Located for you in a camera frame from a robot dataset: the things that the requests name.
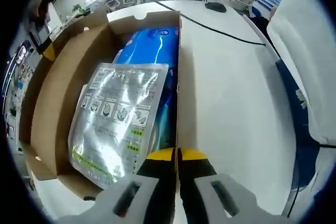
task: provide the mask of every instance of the blue package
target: blue package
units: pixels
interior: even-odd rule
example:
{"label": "blue package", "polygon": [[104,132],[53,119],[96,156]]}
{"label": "blue package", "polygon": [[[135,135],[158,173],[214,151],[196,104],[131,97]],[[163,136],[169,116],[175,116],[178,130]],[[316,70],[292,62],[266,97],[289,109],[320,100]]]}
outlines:
{"label": "blue package", "polygon": [[176,89],[179,28],[149,28],[132,35],[114,60],[116,64],[165,63],[169,70],[165,86]]}
{"label": "blue package", "polygon": [[169,66],[155,117],[149,152],[175,145],[176,99],[173,94],[176,93],[177,84],[178,43],[177,27],[144,29],[132,35],[113,61],[116,64],[165,63]]}

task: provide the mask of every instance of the open cardboard box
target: open cardboard box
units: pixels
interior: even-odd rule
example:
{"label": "open cardboard box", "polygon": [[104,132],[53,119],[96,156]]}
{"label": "open cardboard box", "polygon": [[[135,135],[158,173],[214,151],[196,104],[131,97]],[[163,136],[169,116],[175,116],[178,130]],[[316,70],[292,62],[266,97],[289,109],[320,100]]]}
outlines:
{"label": "open cardboard box", "polygon": [[155,12],[142,20],[126,17],[110,23],[106,14],[93,13],[54,41],[56,60],[52,63],[42,58],[23,103],[25,123],[20,121],[20,136],[24,137],[19,139],[27,166],[38,180],[58,178],[81,198],[95,197],[102,190],[77,172],[68,159],[68,134],[82,86],[99,63],[113,61],[134,32],[165,26],[181,28],[180,13]]}

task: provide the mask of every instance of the desk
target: desk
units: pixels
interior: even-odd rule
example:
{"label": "desk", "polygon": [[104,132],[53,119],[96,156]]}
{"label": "desk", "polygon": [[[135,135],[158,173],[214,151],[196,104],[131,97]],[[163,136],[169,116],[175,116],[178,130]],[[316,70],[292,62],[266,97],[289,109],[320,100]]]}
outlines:
{"label": "desk", "polygon": [[[226,13],[217,13],[206,9],[204,2],[163,3],[204,25],[261,42],[229,6]],[[108,19],[131,15],[140,19],[147,12],[161,10],[166,9],[146,3],[110,13]],[[217,173],[231,175],[256,194],[261,208],[281,214],[290,192],[296,147],[287,96],[274,64],[276,59],[263,46],[234,40],[184,18],[180,52],[179,147],[204,152]],[[49,182],[34,181],[40,187],[38,192],[42,183]],[[75,205],[68,205],[66,199],[71,195],[60,197],[56,190],[48,193],[48,197],[42,196],[42,202],[53,201],[64,209]],[[175,202],[174,223],[186,223],[179,192]],[[78,198],[82,211],[90,204]]]}

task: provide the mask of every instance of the cardboard box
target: cardboard box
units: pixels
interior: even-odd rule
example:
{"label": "cardboard box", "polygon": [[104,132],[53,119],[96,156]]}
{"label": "cardboard box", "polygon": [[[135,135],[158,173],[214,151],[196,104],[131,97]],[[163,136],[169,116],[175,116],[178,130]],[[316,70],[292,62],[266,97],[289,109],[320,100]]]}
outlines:
{"label": "cardboard box", "polygon": [[[99,63],[113,61],[134,32],[150,27],[181,28],[180,13],[171,11],[148,13],[143,20],[126,17],[107,23],[106,15],[100,20],[104,24],[93,22],[91,15],[87,20],[94,25],[87,26],[83,19],[64,35],[68,40],[62,50],[58,47],[58,57],[40,88],[31,139],[24,146],[27,164],[37,179],[58,178],[81,198],[95,197],[101,191],[68,160],[68,134],[82,86]],[[84,27],[90,29],[81,32]]]}

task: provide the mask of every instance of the white table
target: white table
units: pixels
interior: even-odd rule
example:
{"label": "white table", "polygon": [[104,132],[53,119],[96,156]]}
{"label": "white table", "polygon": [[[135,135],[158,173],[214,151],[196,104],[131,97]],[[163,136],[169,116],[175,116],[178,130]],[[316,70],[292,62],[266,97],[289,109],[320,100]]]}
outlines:
{"label": "white table", "polygon": [[[226,13],[217,13],[206,9],[204,2],[163,3],[207,26],[261,42],[229,6]],[[161,10],[166,9],[146,3],[110,13],[108,19],[130,15],[141,19],[147,12]],[[256,194],[260,207],[281,214],[292,181],[295,134],[275,59],[263,46],[234,40],[182,18],[180,62],[179,146],[204,152],[217,173],[231,175]],[[43,187],[48,191],[49,182],[35,183],[39,193]],[[58,180],[54,184],[63,186]],[[74,195],[65,191],[62,197],[61,192],[48,191],[42,202],[71,209]],[[77,199],[82,211],[92,205]],[[174,223],[186,223],[179,193],[175,203]],[[65,214],[69,210],[54,215]]]}

